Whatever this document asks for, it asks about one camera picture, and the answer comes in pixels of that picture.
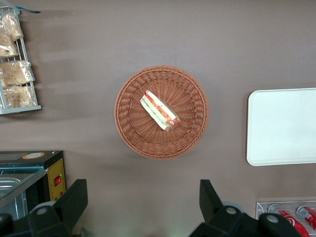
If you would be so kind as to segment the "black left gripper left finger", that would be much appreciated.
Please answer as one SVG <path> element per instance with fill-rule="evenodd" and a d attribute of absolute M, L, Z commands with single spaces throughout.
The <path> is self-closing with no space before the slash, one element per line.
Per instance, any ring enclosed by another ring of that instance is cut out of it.
<path fill-rule="evenodd" d="M 88 204 L 87 181 L 77 179 L 53 204 L 44 202 L 27 216 L 13 221 L 0 215 L 2 237 L 71 237 Z"/>

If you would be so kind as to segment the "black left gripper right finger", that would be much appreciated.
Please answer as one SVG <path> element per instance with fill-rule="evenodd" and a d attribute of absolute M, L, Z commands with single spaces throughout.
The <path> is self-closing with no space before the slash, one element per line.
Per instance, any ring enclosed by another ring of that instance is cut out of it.
<path fill-rule="evenodd" d="M 204 222 L 192 237 L 308 237 L 306 225 L 295 213 L 296 202 L 258 203 L 254 219 L 236 205 L 222 203 L 209 180 L 199 185 Z"/>

